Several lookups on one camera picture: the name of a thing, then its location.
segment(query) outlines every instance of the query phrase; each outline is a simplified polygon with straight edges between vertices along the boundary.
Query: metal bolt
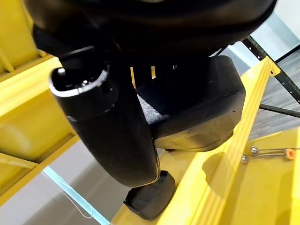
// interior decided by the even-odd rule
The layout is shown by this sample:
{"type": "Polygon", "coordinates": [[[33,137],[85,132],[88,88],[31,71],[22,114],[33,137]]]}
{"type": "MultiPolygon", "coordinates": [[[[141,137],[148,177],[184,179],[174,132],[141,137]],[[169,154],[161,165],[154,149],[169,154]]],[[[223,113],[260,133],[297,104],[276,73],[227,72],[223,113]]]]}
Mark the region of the metal bolt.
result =
{"type": "Polygon", "coordinates": [[[242,162],[243,164],[247,164],[247,163],[248,163],[248,158],[247,158],[247,156],[242,155],[241,162],[242,162]]]}
{"type": "Polygon", "coordinates": [[[82,84],[81,84],[81,86],[86,86],[88,84],[88,81],[87,80],[84,80],[83,82],[82,82],[82,84]]]}
{"type": "Polygon", "coordinates": [[[252,155],[257,155],[258,154],[258,148],[257,147],[255,147],[255,146],[252,146],[251,147],[251,153],[252,153],[252,155]]]}

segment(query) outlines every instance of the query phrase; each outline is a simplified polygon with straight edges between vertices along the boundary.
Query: yellow beam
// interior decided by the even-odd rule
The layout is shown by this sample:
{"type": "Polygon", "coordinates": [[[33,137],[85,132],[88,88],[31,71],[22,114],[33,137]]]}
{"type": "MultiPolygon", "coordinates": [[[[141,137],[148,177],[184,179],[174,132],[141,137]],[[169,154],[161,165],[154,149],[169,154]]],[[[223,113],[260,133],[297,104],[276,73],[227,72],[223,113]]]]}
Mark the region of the yellow beam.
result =
{"type": "Polygon", "coordinates": [[[0,163],[7,164],[7,165],[14,165],[14,166],[20,166],[27,169],[33,169],[38,165],[38,163],[34,163],[31,161],[27,161],[21,158],[9,156],[3,153],[0,153],[0,163]]]}
{"type": "Polygon", "coordinates": [[[146,221],[123,206],[111,224],[218,224],[271,71],[274,75],[280,72],[266,58],[242,76],[246,89],[242,118],[227,142],[209,152],[163,153],[161,167],[170,171],[178,186],[168,207],[157,219],[146,221]]]}
{"type": "Polygon", "coordinates": [[[49,74],[57,67],[60,61],[49,55],[10,73],[9,79],[0,82],[0,117],[48,90],[49,74]]]}
{"type": "Polygon", "coordinates": [[[9,200],[15,193],[21,190],[29,181],[31,181],[35,176],[37,176],[46,166],[51,164],[55,159],[57,159],[61,154],[68,150],[73,144],[79,140],[78,136],[70,135],[62,143],[60,147],[52,153],[48,158],[46,158],[42,163],[38,164],[34,169],[32,169],[28,174],[21,178],[16,184],[14,184],[9,190],[7,190],[3,195],[0,196],[0,206],[3,205],[7,200],[9,200]]]}

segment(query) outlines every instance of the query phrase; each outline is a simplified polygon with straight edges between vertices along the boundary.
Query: yellow metal frame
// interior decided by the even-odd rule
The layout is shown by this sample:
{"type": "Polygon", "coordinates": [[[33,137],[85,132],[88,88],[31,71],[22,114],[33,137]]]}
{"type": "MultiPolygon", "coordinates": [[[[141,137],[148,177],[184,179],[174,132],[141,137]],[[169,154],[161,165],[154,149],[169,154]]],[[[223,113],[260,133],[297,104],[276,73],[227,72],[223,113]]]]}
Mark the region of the yellow metal frame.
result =
{"type": "Polygon", "coordinates": [[[46,56],[0,82],[0,205],[78,141],[48,87],[60,66],[46,56]]]}
{"type": "Polygon", "coordinates": [[[165,152],[161,167],[175,178],[176,192],[164,212],[154,221],[146,221],[123,206],[113,225],[217,225],[233,185],[269,76],[278,67],[265,58],[242,76],[246,99],[242,118],[233,136],[209,152],[165,152]]]}

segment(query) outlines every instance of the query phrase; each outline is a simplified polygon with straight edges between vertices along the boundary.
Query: white wall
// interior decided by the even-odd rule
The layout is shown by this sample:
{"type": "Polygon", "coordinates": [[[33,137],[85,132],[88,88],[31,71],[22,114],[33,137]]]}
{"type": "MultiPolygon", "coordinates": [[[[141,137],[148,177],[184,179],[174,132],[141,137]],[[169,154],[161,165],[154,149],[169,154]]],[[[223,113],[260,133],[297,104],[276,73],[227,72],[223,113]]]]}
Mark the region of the white wall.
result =
{"type": "Polygon", "coordinates": [[[300,0],[278,0],[276,14],[300,39],[300,0]]]}

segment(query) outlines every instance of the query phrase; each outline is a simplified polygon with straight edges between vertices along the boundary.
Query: yellow steel plate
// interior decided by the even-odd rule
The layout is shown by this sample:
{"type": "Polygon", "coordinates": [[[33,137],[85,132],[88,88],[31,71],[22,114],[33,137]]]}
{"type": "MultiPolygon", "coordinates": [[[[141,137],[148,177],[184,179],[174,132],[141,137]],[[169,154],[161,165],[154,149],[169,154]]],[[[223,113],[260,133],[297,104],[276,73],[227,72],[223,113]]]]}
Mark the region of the yellow steel plate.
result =
{"type": "MultiPolygon", "coordinates": [[[[300,147],[300,127],[250,141],[259,149],[300,147]]],[[[249,158],[240,164],[219,225],[298,225],[300,157],[249,158]]]]}
{"type": "Polygon", "coordinates": [[[39,57],[22,0],[0,1],[0,61],[8,71],[39,57]]]}

